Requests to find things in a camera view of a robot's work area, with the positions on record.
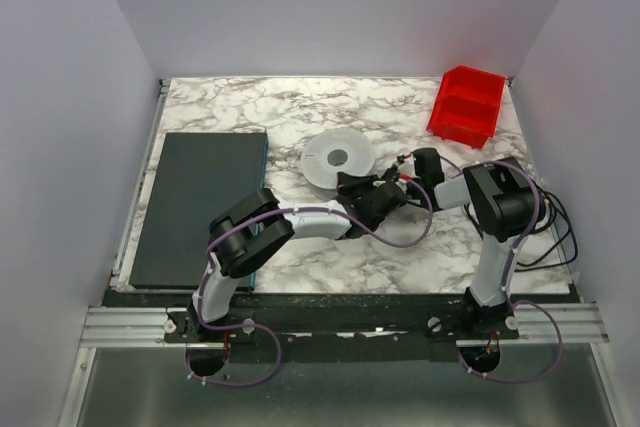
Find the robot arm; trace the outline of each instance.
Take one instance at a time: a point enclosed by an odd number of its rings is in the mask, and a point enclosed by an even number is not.
[[[499,309],[505,301],[502,277],[512,238],[526,229],[533,213],[534,197],[529,185],[509,169],[484,164],[465,168],[463,175],[444,181],[435,149],[418,149],[412,155],[417,175],[413,180],[426,191],[434,210],[473,203],[485,235],[480,265],[468,296],[474,311]],[[335,214],[348,214],[374,231],[390,212],[409,200],[418,199],[424,206],[425,199],[415,189],[405,192],[396,183],[403,161],[404,156],[398,157],[381,178],[339,174],[338,197],[325,204],[279,202],[269,189],[261,189],[214,220],[209,227],[210,241],[228,235],[232,229],[236,232],[214,249],[212,260],[219,265],[208,265],[210,275],[204,290],[193,294],[194,310],[201,313],[201,320],[210,323],[224,317],[240,279],[262,267],[287,241],[364,235],[360,226]],[[512,158],[503,162],[519,167]]]

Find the red bin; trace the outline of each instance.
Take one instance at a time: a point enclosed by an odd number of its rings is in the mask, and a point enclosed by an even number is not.
[[[493,137],[505,78],[458,66],[442,77],[427,130],[476,149]]]

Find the white panel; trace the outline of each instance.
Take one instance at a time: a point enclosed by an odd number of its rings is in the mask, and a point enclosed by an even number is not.
[[[515,82],[536,165],[566,199],[579,288],[640,399],[640,2],[560,0]],[[634,404],[640,418],[640,404]]]
[[[512,75],[558,0],[118,0],[162,76]]]
[[[0,425],[55,425],[156,77],[115,0],[0,0]]]

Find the tape roll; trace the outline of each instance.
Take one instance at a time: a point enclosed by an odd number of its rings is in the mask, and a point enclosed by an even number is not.
[[[375,160],[373,144],[366,135],[342,128],[327,130],[311,139],[302,151],[300,169],[311,185],[327,191],[319,195],[324,198],[335,193],[338,172],[368,175]]]

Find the screw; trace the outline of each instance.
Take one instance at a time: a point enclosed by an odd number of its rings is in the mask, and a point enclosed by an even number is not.
[[[510,315],[506,319],[504,319],[504,325],[507,326],[509,330],[516,330],[518,328],[518,319],[516,319],[513,315]]]
[[[247,335],[251,334],[255,330],[255,327],[252,327],[253,324],[255,324],[253,319],[245,319],[242,325],[246,325],[246,327],[243,327],[242,331]]]
[[[173,320],[169,319],[164,323],[162,328],[164,329],[165,333],[173,334],[178,328],[178,326],[173,322]]]
[[[427,327],[429,327],[431,332],[440,332],[442,330],[442,324],[440,323],[440,319],[437,317],[431,317],[427,321]]]

